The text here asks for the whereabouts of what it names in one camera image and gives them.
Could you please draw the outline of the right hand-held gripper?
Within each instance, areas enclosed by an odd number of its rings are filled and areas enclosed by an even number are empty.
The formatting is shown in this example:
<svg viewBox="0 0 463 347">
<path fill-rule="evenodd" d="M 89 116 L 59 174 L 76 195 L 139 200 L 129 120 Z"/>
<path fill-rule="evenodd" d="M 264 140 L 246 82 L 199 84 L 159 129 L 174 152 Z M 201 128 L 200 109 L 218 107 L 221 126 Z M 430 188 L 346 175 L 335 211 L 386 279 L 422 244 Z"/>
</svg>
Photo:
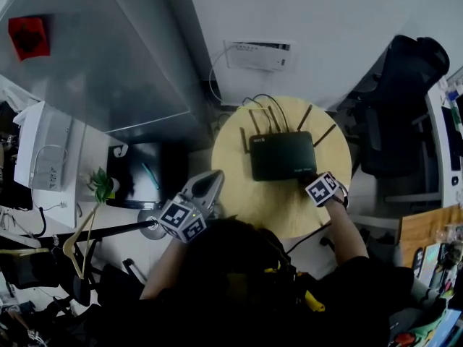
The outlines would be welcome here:
<svg viewBox="0 0 463 347">
<path fill-rule="evenodd" d="M 339 183 L 334 176 L 325 172 L 319 175 L 312 183 L 305 187 L 305 192 L 316 207 L 323 206 L 339 189 Z"/>
</svg>

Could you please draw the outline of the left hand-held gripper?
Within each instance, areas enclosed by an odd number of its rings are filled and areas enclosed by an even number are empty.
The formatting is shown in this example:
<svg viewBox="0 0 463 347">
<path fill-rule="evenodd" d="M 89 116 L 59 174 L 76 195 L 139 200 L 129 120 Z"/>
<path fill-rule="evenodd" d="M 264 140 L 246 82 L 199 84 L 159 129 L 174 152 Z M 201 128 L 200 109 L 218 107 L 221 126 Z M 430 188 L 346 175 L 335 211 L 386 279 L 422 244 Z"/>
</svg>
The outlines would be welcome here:
<svg viewBox="0 0 463 347">
<path fill-rule="evenodd" d="M 206 220 L 224 185 L 224 172 L 213 170 L 193 176 L 174 199 L 168 200 L 158 218 L 173 238 L 189 243 L 206 229 Z"/>
</svg>

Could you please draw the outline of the black router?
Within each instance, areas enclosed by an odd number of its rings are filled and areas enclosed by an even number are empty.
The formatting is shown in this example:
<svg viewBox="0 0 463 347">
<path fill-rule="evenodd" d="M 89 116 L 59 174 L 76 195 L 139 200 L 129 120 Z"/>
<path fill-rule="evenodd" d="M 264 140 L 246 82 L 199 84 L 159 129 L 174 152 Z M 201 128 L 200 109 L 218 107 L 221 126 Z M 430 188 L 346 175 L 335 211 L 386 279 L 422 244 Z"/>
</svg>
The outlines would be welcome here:
<svg viewBox="0 0 463 347">
<path fill-rule="evenodd" d="M 256 135 L 247 137 L 241 127 L 243 149 L 250 156 L 251 174 L 254 181 L 283 181 L 299 179 L 302 176 L 317 171 L 315 148 L 336 128 L 332 125 L 317 141 L 313 141 L 311 133 L 301 128 L 309 116 L 312 106 L 309 106 L 295 132 L 283 132 L 276 120 L 273 109 L 263 109 L 270 127 L 275 127 L 267 134 L 262 134 L 252 110 L 249 115 L 254 124 Z"/>
</svg>

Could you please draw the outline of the person's right forearm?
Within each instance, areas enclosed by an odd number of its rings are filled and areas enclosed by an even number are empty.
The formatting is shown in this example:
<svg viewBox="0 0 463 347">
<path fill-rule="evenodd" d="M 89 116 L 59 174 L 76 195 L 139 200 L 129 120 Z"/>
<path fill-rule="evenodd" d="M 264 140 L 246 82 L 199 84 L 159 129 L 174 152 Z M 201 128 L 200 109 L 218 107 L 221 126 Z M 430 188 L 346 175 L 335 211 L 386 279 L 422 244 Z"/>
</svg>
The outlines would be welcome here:
<svg viewBox="0 0 463 347">
<path fill-rule="evenodd" d="M 343 265 L 357 257 L 368 258 L 368 251 L 360 232 L 340 203 L 340 199 L 329 199 L 325 208 L 331 219 L 331 236 L 337 265 Z"/>
</svg>

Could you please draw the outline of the person's left forearm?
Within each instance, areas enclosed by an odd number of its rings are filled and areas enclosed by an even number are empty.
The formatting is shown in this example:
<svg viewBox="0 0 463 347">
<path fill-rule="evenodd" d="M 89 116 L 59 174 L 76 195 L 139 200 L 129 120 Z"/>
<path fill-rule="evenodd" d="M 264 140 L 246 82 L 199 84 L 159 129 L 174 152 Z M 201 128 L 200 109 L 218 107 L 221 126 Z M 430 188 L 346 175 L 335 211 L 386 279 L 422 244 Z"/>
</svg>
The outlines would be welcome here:
<svg viewBox="0 0 463 347">
<path fill-rule="evenodd" d="M 160 259 L 151 269 L 140 300 L 155 299 L 160 292 L 175 285 L 187 245 L 172 239 Z"/>
</svg>

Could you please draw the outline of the teal pen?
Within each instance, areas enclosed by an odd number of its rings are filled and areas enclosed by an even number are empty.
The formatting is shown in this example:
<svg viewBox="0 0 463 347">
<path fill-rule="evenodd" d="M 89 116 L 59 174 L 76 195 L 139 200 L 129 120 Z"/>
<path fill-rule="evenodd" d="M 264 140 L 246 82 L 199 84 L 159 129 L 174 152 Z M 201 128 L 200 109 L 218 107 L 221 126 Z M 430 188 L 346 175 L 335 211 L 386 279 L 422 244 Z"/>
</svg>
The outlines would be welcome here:
<svg viewBox="0 0 463 347">
<path fill-rule="evenodd" d="M 159 190 L 160 185 L 159 185 L 154 173 L 151 171 L 150 167 L 146 163 L 142 163 L 142 167 L 143 167 L 144 171 L 146 172 L 146 174 L 148 175 L 148 177 L 149 177 L 151 183 L 153 184 L 154 188 L 156 190 Z"/>
</svg>

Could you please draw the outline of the black coat stand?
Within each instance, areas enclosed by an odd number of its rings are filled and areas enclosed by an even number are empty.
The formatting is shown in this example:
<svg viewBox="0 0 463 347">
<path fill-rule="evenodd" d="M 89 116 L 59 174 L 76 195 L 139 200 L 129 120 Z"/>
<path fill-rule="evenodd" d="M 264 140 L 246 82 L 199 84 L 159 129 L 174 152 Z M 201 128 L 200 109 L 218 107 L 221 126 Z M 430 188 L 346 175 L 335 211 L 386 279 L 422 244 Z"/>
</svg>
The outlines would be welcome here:
<svg viewBox="0 0 463 347">
<path fill-rule="evenodd" d="M 81 241 L 86 240 L 88 237 L 88 234 L 90 234 L 90 240 L 102 239 L 104 237 L 125 234 L 130 231 L 150 228 L 154 225 L 155 225 L 154 220 L 148 220 L 148 221 L 126 224 L 122 226 L 92 229 L 91 231 L 82 231 L 80 234 L 77 235 L 76 242 L 81 242 Z M 73 235 L 74 233 L 53 234 L 51 236 L 40 237 L 38 238 L 38 241 L 40 242 L 42 247 L 52 247 L 53 245 L 60 247 L 64 244 L 64 242 L 67 239 L 71 238 Z"/>
</svg>

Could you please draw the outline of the person's black shirt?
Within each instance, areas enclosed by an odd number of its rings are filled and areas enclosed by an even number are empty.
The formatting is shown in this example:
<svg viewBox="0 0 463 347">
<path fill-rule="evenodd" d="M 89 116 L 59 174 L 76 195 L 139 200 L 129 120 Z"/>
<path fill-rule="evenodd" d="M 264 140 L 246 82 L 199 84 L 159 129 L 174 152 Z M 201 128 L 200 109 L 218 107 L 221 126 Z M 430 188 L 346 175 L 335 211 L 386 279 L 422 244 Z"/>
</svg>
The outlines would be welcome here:
<svg viewBox="0 0 463 347">
<path fill-rule="evenodd" d="M 103 310 L 98 347 L 388 347 L 412 283 L 410 269 L 365 257 L 317 280 L 270 231 L 220 220 L 187 245 L 174 286 Z"/>
</svg>

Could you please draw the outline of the potted green plant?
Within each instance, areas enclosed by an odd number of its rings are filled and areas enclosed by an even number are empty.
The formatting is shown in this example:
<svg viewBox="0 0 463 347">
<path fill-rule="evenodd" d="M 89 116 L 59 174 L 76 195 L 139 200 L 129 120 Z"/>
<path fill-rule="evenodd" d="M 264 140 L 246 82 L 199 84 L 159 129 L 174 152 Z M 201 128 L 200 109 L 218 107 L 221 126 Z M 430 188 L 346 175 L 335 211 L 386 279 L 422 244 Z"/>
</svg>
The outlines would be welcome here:
<svg viewBox="0 0 463 347">
<path fill-rule="evenodd" d="M 86 185 L 98 204 L 104 204 L 107 200 L 115 198 L 120 188 L 119 181 L 109 176 L 102 168 L 89 175 Z"/>
</svg>

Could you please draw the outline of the black high-back office chair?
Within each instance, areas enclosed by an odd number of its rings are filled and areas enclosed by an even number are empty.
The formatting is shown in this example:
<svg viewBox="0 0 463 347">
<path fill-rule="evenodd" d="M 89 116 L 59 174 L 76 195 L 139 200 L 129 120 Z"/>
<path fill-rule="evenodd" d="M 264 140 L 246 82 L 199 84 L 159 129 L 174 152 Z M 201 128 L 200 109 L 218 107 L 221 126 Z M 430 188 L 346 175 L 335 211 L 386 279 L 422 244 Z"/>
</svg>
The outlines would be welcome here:
<svg viewBox="0 0 463 347">
<path fill-rule="evenodd" d="M 376 86 L 357 93 L 349 134 L 360 148 L 362 171 L 375 178 L 411 175 L 419 164 L 420 138 L 413 121 L 425 96 L 449 70 L 449 56 L 433 38 L 396 36 L 389 44 Z"/>
</svg>

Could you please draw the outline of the wooden board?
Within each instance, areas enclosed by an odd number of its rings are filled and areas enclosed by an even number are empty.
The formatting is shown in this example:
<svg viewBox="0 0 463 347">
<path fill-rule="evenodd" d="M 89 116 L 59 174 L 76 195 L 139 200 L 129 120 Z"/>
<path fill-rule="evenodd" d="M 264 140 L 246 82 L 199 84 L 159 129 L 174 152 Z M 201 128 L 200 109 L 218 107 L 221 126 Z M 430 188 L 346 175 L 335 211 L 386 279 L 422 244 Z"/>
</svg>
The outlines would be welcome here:
<svg viewBox="0 0 463 347">
<path fill-rule="evenodd" d="M 399 245 L 402 264 L 411 268 L 415 252 L 436 243 L 438 232 L 450 224 L 463 223 L 463 208 L 459 205 L 404 216 L 400 220 Z"/>
</svg>

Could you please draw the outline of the yellow clip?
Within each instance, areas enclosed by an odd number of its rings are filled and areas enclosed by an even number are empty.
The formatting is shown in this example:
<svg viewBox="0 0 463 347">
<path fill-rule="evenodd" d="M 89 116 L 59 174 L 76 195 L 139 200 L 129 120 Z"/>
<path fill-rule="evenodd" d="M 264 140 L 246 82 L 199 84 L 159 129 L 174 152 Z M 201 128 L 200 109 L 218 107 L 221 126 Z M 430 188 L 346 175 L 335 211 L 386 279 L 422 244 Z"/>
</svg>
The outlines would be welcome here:
<svg viewBox="0 0 463 347">
<path fill-rule="evenodd" d="M 305 292 L 305 303 L 313 312 L 324 312 L 325 305 L 319 302 L 309 291 Z"/>
</svg>

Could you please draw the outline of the white desk under microwave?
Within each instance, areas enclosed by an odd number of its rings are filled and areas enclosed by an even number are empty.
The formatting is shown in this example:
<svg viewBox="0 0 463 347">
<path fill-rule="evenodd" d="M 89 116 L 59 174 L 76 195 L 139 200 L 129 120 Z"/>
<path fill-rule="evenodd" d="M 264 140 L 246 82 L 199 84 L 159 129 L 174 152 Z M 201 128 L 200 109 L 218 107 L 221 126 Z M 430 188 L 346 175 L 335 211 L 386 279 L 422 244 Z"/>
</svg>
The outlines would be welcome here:
<svg viewBox="0 0 463 347">
<path fill-rule="evenodd" d="M 47 225 L 59 223 L 74 229 L 96 206 L 94 193 L 84 178 L 106 170 L 108 150 L 118 141 L 81 121 L 73 120 L 67 143 L 67 159 L 60 192 L 35 190 L 35 203 L 43 208 Z"/>
</svg>

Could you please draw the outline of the white computer desk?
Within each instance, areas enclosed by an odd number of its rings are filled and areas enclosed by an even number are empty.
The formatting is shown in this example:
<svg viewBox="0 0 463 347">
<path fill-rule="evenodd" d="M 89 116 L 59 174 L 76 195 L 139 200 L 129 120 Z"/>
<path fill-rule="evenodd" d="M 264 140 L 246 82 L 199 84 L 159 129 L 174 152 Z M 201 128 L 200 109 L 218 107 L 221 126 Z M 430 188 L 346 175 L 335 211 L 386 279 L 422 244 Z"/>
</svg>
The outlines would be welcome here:
<svg viewBox="0 0 463 347">
<path fill-rule="evenodd" d="M 437 82 L 425 97 L 438 161 L 438 192 L 441 196 L 442 207 L 452 205 L 463 207 L 463 159 L 460 159 L 461 171 L 452 171 L 446 125 L 441 110 L 442 107 L 450 108 L 445 89 L 446 83 L 442 86 L 442 82 Z M 453 176 L 457 176 L 459 179 L 456 186 L 451 185 Z"/>
</svg>

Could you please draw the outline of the black mesh office chair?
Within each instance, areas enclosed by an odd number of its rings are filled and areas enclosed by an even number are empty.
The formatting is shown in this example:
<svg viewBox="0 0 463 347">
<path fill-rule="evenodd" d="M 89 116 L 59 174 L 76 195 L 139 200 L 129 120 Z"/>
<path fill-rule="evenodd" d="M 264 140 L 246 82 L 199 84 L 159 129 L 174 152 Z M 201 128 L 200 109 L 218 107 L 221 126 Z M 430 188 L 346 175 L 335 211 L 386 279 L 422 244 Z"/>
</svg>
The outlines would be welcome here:
<svg viewBox="0 0 463 347">
<path fill-rule="evenodd" d="M 91 294 L 97 294 L 100 306 L 114 306 L 117 301 L 136 301 L 140 298 L 144 284 L 140 281 L 134 269 L 137 269 L 132 259 L 123 262 L 121 270 L 106 264 L 102 270 L 91 266 L 90 271 L 81 279 L 74 270 L 61 267 L 58 273 L 59 285 L 68 295 L 83 307 L 91 305 Z"/>
</svg>

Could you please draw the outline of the black keyboard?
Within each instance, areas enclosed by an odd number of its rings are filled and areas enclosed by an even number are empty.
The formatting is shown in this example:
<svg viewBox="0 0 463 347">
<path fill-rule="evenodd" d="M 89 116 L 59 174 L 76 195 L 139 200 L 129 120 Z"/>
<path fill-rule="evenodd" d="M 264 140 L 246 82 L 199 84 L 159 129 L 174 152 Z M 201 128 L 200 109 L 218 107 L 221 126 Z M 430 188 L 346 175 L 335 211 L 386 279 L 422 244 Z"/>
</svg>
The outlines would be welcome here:
<svg viewBox="0 0 463 347">
<path fill-rule="evenodd" d="M 456 129 L 451 109 L 442 107 L 441 110 L 446 125 L 446 133 L 449 143 L 451 170 L 461 171 L 462 163 L 460 158 L 463 158 L 463 139 L 459 131 Z"/>
</svg>

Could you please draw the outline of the wooden clothes hanger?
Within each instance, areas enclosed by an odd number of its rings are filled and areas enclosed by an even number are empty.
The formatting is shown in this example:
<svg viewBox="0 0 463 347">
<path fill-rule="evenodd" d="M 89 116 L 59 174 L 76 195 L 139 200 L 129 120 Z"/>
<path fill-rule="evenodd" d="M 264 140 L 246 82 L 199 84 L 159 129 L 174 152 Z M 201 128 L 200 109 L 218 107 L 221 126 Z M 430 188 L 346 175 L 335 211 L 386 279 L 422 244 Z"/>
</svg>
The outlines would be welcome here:
<svg viewBox="0 0 463 347">
<path fill-rule="evenodd" d="M 87 264 L 87 255 L 90 251 L 90 235 L 93 229 L 93 224 L 95 221 L 96 213 L 100 204 L 97 203 L 96 206 L 90 211 L 87 218 L 82 222 L 82 224 L 77 228 L 77 230 L 63 243 L 62 250 L 66 257 L 68 257 L 75 269 L 75 272 L 80 280 L 85 278 L 85 268 Z M 79 237 L 83 234 L 84 229 L 87 228 L 87 233 L 84 235 L 86 240 L 85 252 L 83 254 L 82 265 L 79 265 L 77 258 L 75 256 L 74 245 L 79 241 Z"/>
<path fill-rule="evenodd" d="M 10 255 L 15 257 L 29 256 L 32 254 L 49 253 L 47 248 L 38 249 L 0 249 L 0 255 Z"/>
</svg>

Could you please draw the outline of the silver refrigerator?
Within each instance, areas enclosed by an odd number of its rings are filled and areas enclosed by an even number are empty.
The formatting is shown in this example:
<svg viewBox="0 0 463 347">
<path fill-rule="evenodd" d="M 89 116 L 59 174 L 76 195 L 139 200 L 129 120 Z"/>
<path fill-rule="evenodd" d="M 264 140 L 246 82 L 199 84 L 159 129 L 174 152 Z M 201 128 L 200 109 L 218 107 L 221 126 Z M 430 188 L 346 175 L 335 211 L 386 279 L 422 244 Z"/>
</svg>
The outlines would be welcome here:
<svg viewBox="0 0 463 347">
<path fill-rule="evenodd" d="M 19 61 L 8 19 L 41 17 Z M 0 100 L 43 100 L 122 142 L 210 147 L 205 96 L 168 0 L 0 0 Z"/>
</svg>

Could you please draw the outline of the white microwave oven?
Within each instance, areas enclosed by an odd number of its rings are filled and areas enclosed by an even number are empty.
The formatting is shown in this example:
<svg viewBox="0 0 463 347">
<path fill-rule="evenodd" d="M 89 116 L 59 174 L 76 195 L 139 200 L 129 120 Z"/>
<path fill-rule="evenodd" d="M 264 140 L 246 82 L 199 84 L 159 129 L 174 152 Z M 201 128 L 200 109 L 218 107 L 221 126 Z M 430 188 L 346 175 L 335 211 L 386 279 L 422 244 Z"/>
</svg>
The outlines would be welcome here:
<svg viewBox="0 0 463 347">
<path fill-rule="evenodd" d="M 42 101 L 13 122 L 20 128 L 14 181 L 29 189 L 60 192 L 72 117 Z"/>
</svg>

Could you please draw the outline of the colourful bag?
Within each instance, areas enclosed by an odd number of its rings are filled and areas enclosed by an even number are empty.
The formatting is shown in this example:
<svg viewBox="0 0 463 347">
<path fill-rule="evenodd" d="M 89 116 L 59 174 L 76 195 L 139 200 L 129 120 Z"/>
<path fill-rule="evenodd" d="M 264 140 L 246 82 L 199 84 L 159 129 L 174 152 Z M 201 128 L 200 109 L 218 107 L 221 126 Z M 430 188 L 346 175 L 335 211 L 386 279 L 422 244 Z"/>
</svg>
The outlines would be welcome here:
<svg viewBox="0 0 463 347">
<path fill-rule="evenodd" d="M 449 308 L 447 298 L 428 291 L 391 316 L 388 347 L 439 347 L 462 315 L 461 310 Z"/>
</svg>

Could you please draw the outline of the red paper decoration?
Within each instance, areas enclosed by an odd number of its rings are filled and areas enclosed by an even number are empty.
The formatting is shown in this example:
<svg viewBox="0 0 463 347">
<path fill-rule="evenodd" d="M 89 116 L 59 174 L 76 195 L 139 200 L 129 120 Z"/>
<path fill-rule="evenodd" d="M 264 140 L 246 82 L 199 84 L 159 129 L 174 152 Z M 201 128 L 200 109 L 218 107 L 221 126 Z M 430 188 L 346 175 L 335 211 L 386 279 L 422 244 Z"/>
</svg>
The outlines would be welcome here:
<svg viewBox="0 0 463 347">
<path fill-rule="evenodd" d="M 51 55 L 41 17 L 9 18 L 8 34 L 19 61 Z"/>
</svg>

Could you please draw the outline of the white wall network box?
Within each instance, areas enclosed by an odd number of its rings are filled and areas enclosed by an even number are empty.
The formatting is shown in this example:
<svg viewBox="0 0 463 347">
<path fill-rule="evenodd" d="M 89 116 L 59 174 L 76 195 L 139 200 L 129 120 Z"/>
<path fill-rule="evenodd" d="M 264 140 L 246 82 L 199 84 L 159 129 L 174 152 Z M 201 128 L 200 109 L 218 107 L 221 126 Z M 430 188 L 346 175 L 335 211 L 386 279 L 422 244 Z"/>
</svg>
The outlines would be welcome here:
<svg viewBox="0 0 463 347">
<path fill-rule="evenodd" d="M 225 56 L 229 68 L 255 69 L 267 72 L 285 71 L 292 60 L 294 43 L 261 40 L 225 40 Z"/>
</svg>

